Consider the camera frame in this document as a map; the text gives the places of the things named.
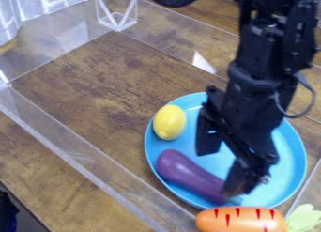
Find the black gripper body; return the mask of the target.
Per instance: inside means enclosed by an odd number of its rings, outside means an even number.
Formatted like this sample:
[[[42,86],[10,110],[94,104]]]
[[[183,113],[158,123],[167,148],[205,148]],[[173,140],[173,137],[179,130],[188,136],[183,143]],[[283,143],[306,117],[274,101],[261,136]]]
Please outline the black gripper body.
[[[231,63],[229,77],[227,90],[208,87],[200,115],[217,124],[223,143],[237,159],[274,166],[280,156],[272,132],[287,116],[298,82],[291,76],[257,79],[236,63]]]

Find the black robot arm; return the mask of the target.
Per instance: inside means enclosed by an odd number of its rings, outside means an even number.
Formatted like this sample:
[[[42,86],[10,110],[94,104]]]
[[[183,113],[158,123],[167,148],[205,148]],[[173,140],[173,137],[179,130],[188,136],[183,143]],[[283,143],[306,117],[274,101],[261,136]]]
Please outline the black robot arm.
[[[312,89],[303,70],[312,66],[320,0],[239,0],[240,44],[229,64],[227,90],[207,89],[197,120],[200,156],[227,145],[235,162],[221,194],[231,198],[252,193],[270,181],[280,161],[272,132],[290,113],[296,88]]]

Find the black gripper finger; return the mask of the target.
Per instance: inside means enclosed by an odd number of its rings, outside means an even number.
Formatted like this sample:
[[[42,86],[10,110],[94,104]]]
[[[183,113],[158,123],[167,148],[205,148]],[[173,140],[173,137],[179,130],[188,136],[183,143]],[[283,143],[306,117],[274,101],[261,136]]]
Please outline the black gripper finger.
[[[219,152],[223,136],[219,127],[204,115],[197,119],[196,153],[199,156],[212,155]]]
[[[247,162],[236,159],[227,181],[224,184],[223,195],[228,198],[241,194],[251,194],[256,187],[271,182],[271,165],[265,162]]]

